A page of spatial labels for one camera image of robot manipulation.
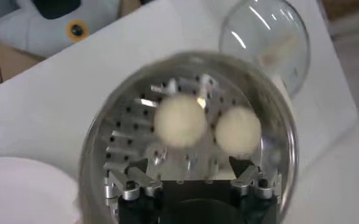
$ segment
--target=yellow ring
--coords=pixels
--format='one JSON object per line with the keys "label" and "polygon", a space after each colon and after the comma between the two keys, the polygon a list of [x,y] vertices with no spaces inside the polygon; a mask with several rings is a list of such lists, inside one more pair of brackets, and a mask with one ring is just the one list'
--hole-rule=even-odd
{"label": "yellow ring", "polygon": [[[74,25],[78,25],[80,26],[82,29],[83,29],[83,33],[81,36],[75,36],[73,33],[72,33],[72,26]],[[78,41],[81,41],[83,40],[84,38],[88,37],[89,34],[90,34],[90,31],[88,30],[88,27],[87,27],[87,24],[85,24],[82,20],[73,20],[71,21],[68,25],[67,25],[67,36],[72,40],[72,41],[75,41],[75,42],[78,42]]]}

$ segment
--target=white table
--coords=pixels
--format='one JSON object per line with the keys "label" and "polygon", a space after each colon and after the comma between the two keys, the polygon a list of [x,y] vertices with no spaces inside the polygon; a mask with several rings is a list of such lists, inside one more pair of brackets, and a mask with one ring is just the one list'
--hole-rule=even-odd
{"label": "white table", "polygon": [[[185,50],[218,50],[237,0],[157,0],[0,85],[0,156],[23,156],[77,176],[89,125],[139,67]],[[310,34],[311,66],[293,100],[303,171],[357,120],[318,6],[291,0]]]}

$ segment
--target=white fluffy ball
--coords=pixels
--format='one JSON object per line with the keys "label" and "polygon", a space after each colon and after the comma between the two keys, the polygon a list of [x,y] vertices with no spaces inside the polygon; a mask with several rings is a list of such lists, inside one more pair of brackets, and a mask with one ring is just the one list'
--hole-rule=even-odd
{"label": "white fluffy ball", "polygon": [[176,94],[159,105],[154,126],[156,134],[165,144],[184,148],[201,138],[207,129],[207,121],[195,97]]}
{"label": "white fluffy ball", "polygon": [[216,126],[216,140],[223,151],[232,156],[252,153],[261,136],[258,117],[245,107],[225,112]]}

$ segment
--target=glass dome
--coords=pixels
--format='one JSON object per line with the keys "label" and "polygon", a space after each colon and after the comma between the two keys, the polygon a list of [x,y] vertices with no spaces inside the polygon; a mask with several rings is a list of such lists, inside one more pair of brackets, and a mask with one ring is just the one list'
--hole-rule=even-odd
{"label": "glass dome", "polygon": [[219,50],[256,64],[272,79],[280,76],[290,96],[300,89],[310,63],[305,25],[281,0],[239,2],[224,21]]}

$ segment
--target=metal clamp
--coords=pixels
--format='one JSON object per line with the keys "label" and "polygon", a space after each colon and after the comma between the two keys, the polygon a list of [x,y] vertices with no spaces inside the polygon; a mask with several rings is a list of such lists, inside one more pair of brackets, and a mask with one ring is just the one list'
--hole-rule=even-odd
{"label": "metal clamp", "polygon": [[152,179],[137,167],[129,168],[128,177],[135,180],[143,189],[147,196],[154,197],[156,192],[162,190],[162,182]]}
{"label": "metal clamp", "polygon": [[249,166],[237,179],[231,180],[230,184],[239,190],[241,196],[245,196],[249,193],[249,186],[257,180],[258,175],[258,167]]}
{"label": "metal clamp", "polygon": [[112,169],[108,173],[108,179],[122,192],[124,200],[136,200],[140,196],[140,186],[124,173]]}

